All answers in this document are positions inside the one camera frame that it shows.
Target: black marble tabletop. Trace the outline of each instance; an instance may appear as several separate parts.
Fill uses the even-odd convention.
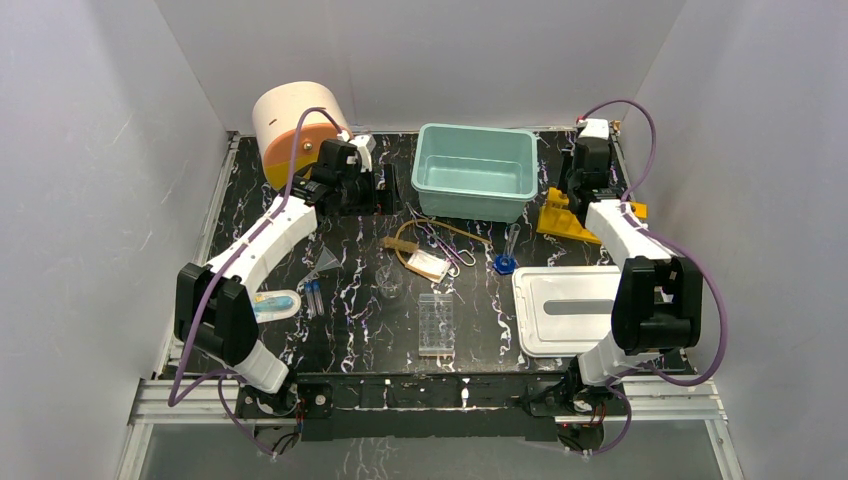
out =
[[[597,265],[610,262],[595,244],[535,232],[539,208],[548,187],[562,168],[560,149],[568,144],[565,132],[540,132],[539,190],[519,218],[521,234],[515,248],[519,266]],[[418,194],[410,183],[417,134],[375,135],[375,162],[392,163],[398,172],[401,199],[418,207]],[[614,185],[623,187],[624,176],[616,164]],[[265,182],[255,138],[242,138],[223,206],[218,217],[211,255],[238,239],[271,204],[276,192]],[[260,290],[294,289],[312,268],[323,247],[342,262],[343,268],[326,271],[320,278],[326,314],[308,319],[306,309],[293,318],[260,325],[260,336],[272,352],[297,372],[495,372],[560,370],[568,359],[533,359],[518,343],[511,277],[498,275],[492,261],[501,253],[507,224],[447,220],[448,223],[492,241],[485,247],[445,231],[446,240],[473,252],[474,267],[465,267],[457,278],[434,284],[403,270],[403,294],[384,299],[374,280],[383,265],[398,265],[394,253],[384,251],[378,239],[394,235],[411,218],[397,216],[346,217],[325,220],[301,241],[268,276]],[[405,233],[411,239],[412,233]],[[420,245],[427,240],[420,236]],[[452,293],[456,329],[455,355],[432,358],[418,355],[418,295]],[[217,363],[194,351],[190,372],[218,368]]]

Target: gray floor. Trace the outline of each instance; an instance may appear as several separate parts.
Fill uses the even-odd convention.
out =
[[[621,424],[609,423],[608,435]],[[556,444],[518,438],[307,442],[276,461],[232,425],[157,425],[142,479],[715,479],[702,421],[637,422],[613,451],[584,462]]]

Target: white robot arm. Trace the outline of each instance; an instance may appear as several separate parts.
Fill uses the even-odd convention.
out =
[[[608,122],[584,120],[559,188],[569,210],[621,269],[611,331],[577,358],[585,386],[602,386],[660,354],[694,346],[700,336],[703,277],[685,257],[644,235],[647,230],[609,188]]]
[[[346,140],[321,144],[311,177],[294,176],[291,198],[281,213],[276,214],[283,198],[277,197],[226,251],[205,266],[187,264],[177,277],[177,338],[186,341],[195,314],[203,308],[193,346],[237,372],[248,385],[272,396],[284,385],[289,369],[259,340],[252,305],[259,286],[298,242],[316,230],[323,217],[392,215],[400,209],[393,166],[385,165],[381,175],[371,172],[373,139]],[[200,305],[218,272],[224,275],[210,300]]]

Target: white wall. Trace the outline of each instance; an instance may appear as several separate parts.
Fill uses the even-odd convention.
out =
[[[259,96],[296,80],[377,130],[570,124],[636,94],[685,3],[157,2],[224,126],[245,133]]]
[[[848,471],[846,86],[845,2],[690,1],[636,96],[659,128],[637,195],[727,296],[717,382],[752,479]],[[631,177],[644,125],[630,110]],[[716,343],[705,322],[701,364]]]
[[[0,478],[113,478],[226,134],[152,0],[0,6]]]

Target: teal plastic basin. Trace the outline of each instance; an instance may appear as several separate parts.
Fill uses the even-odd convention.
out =
[[[412,186],[425,215],[511,223],[536,196],[538,173],[531,132],[428,123]]]

